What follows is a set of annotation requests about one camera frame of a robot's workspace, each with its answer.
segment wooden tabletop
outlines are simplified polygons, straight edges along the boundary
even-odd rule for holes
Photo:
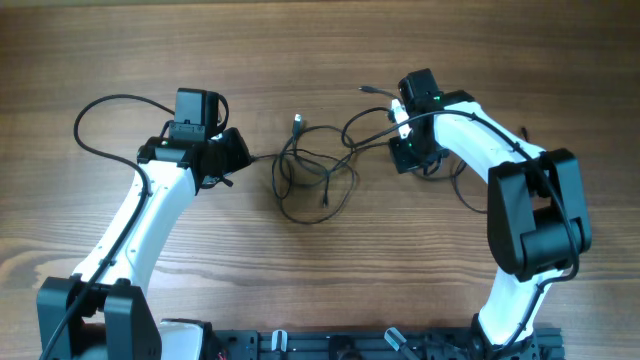
[[[537,322],[561,327],[568,359],[640,353],[640,26],[637,5],[584,1],[303,2],[0,11],[0,357],[33,359],[35,296],[68,276],[125,197],[131,169],[82,151],[75,116],[112,93],[174,106],[178,87],[220,92],[230,126],[252,154],[281,149],[293,116],[341,127],[385,106],[362,84],[394,90],[429,67],[440,87],[465,89],[487,113],[547,149],[566,147],[582,169],[593,246],[581,272],[549,292]],[[168,115],[114,101],[81,135],[135,158]],[[355,139],[389,126],[355,124]],[[345,154],[336,133],[302,147]],[[398,175],[388,150],[354,163],[357,189],[335,219],[287,221],[271,192],[271,163],[201,192],[175,225],[151,279],[156,319],[214,329],[331,330],[466,326],[497,265],[486,217],[450,184]],[[349,184],[332,179],[330,207]],[[468,171],[474,206],[486,186]],[[321,189],[287,209],[320,216]]]

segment wooden table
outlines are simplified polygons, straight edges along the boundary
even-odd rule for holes
[[[68,276],[121,204],[132,171],[82,151],[72,124],[112,93],[173,107],[178,87],[224,94],[253,154],[278,151],[293,116],[342,126],[386,105],[433,69],[511,130],[579,158],[593,246],[574,281],[554,286],[537,318],[562,327],[569,359],[637,359],[640,351],[640,27],[629,2],[450,1],[243,3],[0,12],[0,357],[40,352],[35,296]],[[168,119],[144,104],[99,106],[82,124],[92,146],[134,158]],[[389,126],[372,116],[362,139]],[[304,147],[344,154],[335,133]],[[269,161],[203,191],[176,224],[151,280],[157,319],[271,330],[466,326],[496,264],[485,216],[450,185],[398,175],[386,149],[355,163],[346,209],[316,226],[279,213]],[[332,181],[331,204],[348,185]],[[460,179],[482,207],[486,187]],[[287,203],[318,216],[321,190]]]

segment robotic arm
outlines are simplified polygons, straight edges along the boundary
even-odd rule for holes
[[[558,206],[564,206],[573,235],[579,239],[578,251],[587,251],[591,243],[577,161],[566,150],[545,152],[520,140],[490,119],[469,94],[442,93],[428,69],[409,74],[399,87],[403,101],[393,100],[392,109],[395,122],[401,126],[399,136],[389,143],[398,172],[428,167],[453,151],[489,184],[487,232],[499,268],[489,299],[474,316],[470,329],[446,330],[445,340],[436,346],[424,339],[441,334],[437,329],[406,340],[392,328],[384,338],[399,352],[388,354],[383,350],[388,345],[376,345],[378,341],[385,344],[383,337],[372,338],[370,333],[288,336],[282,330],[272,335],[214,332],[210,323],[181,319],[156,325],[145,295],[153,267],[176,220],[200,189],[218,182],[230,185],[225,176],[251,162],[238,131],[225,130],[226,119],[220,120],[217,104],[220,100],[226,106],[224,98],[216,93],[180,89],[168,138],[152,137],[138,152],[138,163],[150,184],[149,196],[109,266],[95,285],[88,284],[140,200],[144,179],[138,174],[106,233],[71,278],[48,278],[38,293],[44,348],[73,299],[90,287],[87,304],[44,358],[284,360],[287,352],[296,349],[305,351],[294,356],[299,360],[327,356],[331,360],[403,356],[410,360],[475,360],[510,358],[531,351],[540,356],[538,349],[529,349],[538,341],[533,319],[544,290],[550,286],[549,279],[559,277],[573,265],[571,242]],[[514,151],[513,143],[521,152]],[[549,176],[563,204],[533,209],[532,195],[549,196],[535,177],[535,166]],[[541,284],[544,290],[536,294]],[[105,324],[98,329],[82,321],[83,316],[92,316],[96,310],[105,315]],[[246,342],[239,343],[238,338]],[[407,344],[416,346],[411,350]],[[328,346],[328,350],[318,353],[322,346]],[[414,353],[418,348],[420,357]]]

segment wood grain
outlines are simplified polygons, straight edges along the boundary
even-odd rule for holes
[[[640,352],[640,26],[635,2],[423,1],[175,5],[0,11],[0,353],[39,354],[37,289],[66,276],[100,238],[132,172],[80,150],[77,112],[111,93],[173,106],[178,87],[223,93],[253,154],[280,149],[295,113],[342,126],[430,67],[505,127],[579,158],[594,231],[579,277],[554,286],[538,321],[563,328],[569,359]],[[82,124],[88,144],[133,158],[167,115],[114,102]],[[372,116],[362,139],[388,126]],[[304,139],[340,154],[331,133]],[[358,187],[335,220],[278,212],[270,164],[198,195],[151,280],[154,316],[270,330],[466,325],[496,265],[486,219],[446,183],[399,176],[384,149],[356,162]],[[348,186],[338,176],[331,204]],[[483,206],[486,187],[461,188]],[[319,191],[294,194],[301,216]]]

